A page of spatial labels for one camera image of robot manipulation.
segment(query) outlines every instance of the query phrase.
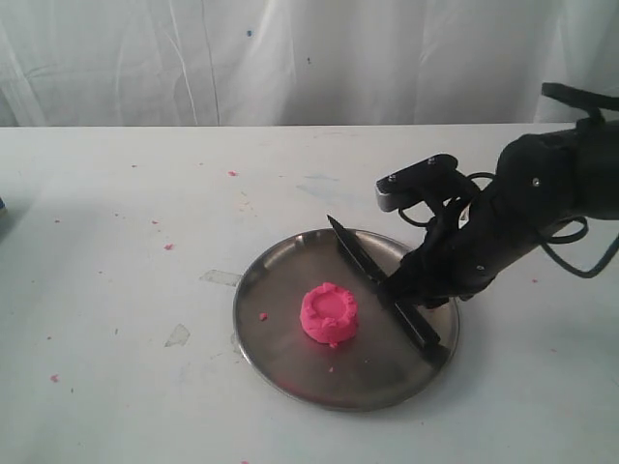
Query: metal plate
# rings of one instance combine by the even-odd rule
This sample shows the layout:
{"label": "metal plate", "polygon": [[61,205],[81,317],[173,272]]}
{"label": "metal plate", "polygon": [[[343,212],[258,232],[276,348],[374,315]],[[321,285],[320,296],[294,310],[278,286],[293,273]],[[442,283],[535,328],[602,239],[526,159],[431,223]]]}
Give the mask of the metal plate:
{"label": "metal plate", "polygon": [[[354,232],[388,274],[408,251],[387,237]],[[299,321],[304,295],[325,281],[350,290],[359,304],[357,335],[335,349],[309,338]],[[276,388],[328,409],[370,411],[420,392],[456,349],[455,302],[420,310],[441,336],[438,360],[422,358],[325,229],[290,237],[251,264],[237,287],[234,328],[247,360]],[[260,321],[261,312],[267,320]]]}

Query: knife blade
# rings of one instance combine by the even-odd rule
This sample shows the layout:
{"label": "knife blade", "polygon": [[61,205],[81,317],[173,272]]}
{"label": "knife blade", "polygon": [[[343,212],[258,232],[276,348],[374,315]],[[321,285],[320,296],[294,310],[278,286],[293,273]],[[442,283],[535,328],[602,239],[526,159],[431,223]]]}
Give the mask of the knife blade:
{"label": "knife blade", "polygon": [[363,249],[357,237],[331,216],[327,215],[327,219],[336,233],[341,248],[374,285],[374,292],[380,303],[390,311],[411,341],[422,350],[438,345],[440,336],[414,305],[398,301],[381,289],[380,283],[387,278],[387,275]]}

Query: robotic arm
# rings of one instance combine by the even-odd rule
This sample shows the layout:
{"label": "robotic arm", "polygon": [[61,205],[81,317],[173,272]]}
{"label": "robotic arm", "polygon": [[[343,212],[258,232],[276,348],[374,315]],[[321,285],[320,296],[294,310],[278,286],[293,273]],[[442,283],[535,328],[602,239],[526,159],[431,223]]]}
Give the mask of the robotic arm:
{"label": "robotic arm", "polygon": [[[398,210],[427,231],[382,285],[398,299],[437,307],[450,297],[470,299],[499,272],[535,247],[567,271],[584,278],[599,274],[619,249],[619,235],[600,262],[581,271],[550,245],[580,240],[587,218],[619,219],[619,122],[607,123],[600,109],[619,110],[619,99],[546,83],[543,95],[583,109],[589,117],[572,130],[526,134],[501,153],[496,174],[464,176],[457,160],[436,155],[376,183],[383,211]],[[480,189],[477,178],[491,182]],[[425,202],[434,217],[421,223],[404,210]],[[581,229],[555,234],[570,222]]]}

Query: pink play dough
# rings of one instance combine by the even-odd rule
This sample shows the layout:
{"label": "pink play dough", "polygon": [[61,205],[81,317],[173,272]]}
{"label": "pink play dough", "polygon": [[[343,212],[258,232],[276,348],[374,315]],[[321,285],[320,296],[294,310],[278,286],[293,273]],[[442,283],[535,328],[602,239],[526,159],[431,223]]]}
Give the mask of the pink play dough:
{"label": "pink play dough", "polygon": [[348,290],[325,282],[303,298],[300,319],[311,338],[338,346],[357,333],[357,302]]}

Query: black knife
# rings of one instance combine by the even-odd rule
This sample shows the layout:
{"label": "black knife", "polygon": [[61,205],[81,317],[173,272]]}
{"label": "black knife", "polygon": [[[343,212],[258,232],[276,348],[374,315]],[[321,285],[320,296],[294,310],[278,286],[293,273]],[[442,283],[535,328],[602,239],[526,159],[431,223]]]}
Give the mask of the black knife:
{"label": "black knife", "polygon": [[381,289],[380,283],[387,278],[387,275],[359,244],[357,237],[332,217],[327,218],[347,256],[374,284],[374,291],[379,301],[396,318],[413,343],[422,350],[438,345],[440,336],[414,305],[397,301]]}

